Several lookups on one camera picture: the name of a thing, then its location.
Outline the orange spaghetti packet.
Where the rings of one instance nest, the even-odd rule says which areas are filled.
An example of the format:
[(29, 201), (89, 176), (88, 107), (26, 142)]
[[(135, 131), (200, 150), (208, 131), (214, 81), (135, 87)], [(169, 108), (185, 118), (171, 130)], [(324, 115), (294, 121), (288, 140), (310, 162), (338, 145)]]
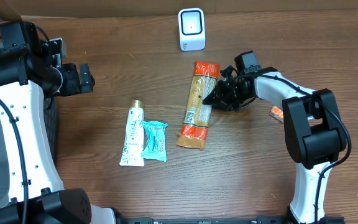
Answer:
[(201, 150), (205, 148), (212, 106), (204, 105), (203, 100), (216, 87), (219, 69), (220, 64), (195, 61), (185, 118), (177, 146)]

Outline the orange white carton box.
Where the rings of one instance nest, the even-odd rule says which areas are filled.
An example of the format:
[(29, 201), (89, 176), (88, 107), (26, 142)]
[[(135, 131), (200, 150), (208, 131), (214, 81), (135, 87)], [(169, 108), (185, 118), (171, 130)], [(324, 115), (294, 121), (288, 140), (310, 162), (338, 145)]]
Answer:
[(283, 111), (280, 108), (276, 107), (276, 106), (272, 107), (272, 109), (269, 112), (269, 115), (272, 116), (273, 118), (277, 119), (281, 123), (284, 120)]

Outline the teal tissue packet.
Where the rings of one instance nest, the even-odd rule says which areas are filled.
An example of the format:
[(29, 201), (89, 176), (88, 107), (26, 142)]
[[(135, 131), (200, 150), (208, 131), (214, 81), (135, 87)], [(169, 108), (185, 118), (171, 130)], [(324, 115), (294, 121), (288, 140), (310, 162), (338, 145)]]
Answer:
[(142, 124), (146, 135), (146, 144), (141, 154), (142, 158), (166, 162), (165, 131), (168, 124), (160, 121), (143, 121)]

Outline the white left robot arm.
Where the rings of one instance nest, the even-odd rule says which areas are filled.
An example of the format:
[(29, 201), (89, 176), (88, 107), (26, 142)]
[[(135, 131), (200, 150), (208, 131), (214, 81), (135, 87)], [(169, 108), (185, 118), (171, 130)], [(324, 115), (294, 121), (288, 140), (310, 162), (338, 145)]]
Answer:
[(0, 25), (0, 122), (9, 164), (9, 203), (0, 223), (124, 223), (115, 209), (91, 204), (83, 189), (65, 189), (55, 167), (44, 101), (93, 91), (85, 63), (63, 63), (62, 39), (39, 38), (26, 21)]

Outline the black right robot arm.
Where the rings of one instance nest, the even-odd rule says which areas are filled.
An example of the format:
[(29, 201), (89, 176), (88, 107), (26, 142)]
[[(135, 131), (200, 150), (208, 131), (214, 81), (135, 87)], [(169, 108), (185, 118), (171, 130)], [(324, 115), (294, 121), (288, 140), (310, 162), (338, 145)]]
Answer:
[(296, 163), (295, 191), (283, 223), (344, 223), (327, 217), (324, 197), (331, 170), (351, 152), (351, 137), (329, 89), (313, 90), (286, 79), (273, 67), (261, 67), (253, 51), (221, 71), (223, 79), (203, 104), (238, 111), (255, 99), (267, 100), (283, 112), (287, 151)]

